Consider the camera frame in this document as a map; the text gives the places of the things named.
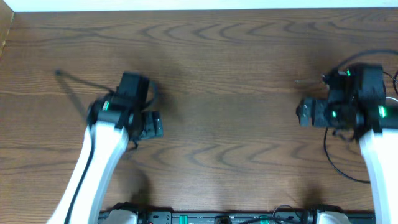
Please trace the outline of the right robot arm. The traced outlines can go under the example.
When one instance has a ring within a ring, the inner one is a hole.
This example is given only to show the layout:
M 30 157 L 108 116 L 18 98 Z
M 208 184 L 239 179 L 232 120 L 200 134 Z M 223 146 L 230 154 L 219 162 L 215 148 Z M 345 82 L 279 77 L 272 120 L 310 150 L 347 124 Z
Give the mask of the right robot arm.
M 397 106 L 388 105 L 384 70 L 356 63 L 323 76 L 324 99 L 303 98 L 296 109 L 301 126 L 352 131 L 359 143 L 373 195 L 376 223 L 397 223 Z

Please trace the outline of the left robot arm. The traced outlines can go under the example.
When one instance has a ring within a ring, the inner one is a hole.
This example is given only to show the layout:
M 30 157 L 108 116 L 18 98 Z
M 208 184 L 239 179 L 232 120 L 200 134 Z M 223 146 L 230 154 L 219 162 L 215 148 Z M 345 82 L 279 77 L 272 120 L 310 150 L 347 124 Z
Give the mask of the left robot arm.
M 97 223 L 104 196 L 122 155 L 133 143 L 164 135 L 158 111 L 149 108 L 157 85 L 138 73 L 124 72 L 115 90 L 95 99 L 87 111 L 80 156 L 49 223 Z

